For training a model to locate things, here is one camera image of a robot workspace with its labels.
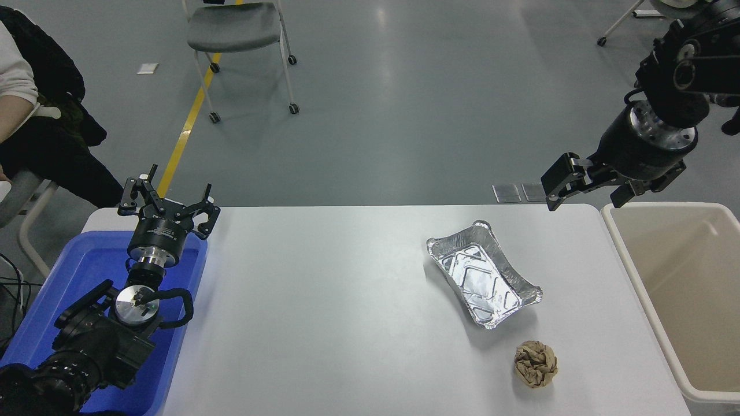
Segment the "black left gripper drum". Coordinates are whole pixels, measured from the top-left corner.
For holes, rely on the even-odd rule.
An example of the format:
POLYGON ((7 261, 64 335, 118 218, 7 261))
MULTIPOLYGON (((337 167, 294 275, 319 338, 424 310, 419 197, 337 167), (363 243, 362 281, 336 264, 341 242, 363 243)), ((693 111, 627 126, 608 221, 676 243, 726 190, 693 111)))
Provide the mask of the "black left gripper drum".
POLYGON ((137 255, 146 247, 155 247, 171 256, 181 256, 187 235, 195 226, 192 219, 172 220, 167 217, 137 215, 138 223, 127 247, 127 253, 137 255))

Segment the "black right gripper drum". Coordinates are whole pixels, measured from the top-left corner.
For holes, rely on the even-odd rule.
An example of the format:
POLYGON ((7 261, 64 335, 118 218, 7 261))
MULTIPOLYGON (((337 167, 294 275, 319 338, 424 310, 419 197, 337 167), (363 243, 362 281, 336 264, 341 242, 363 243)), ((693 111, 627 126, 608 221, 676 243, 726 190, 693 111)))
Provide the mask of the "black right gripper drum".
POLYGON ((669 125, 651 107, 627 107, 602 135, 590 160, 660 192, 685 169, 688 129, 669 125))

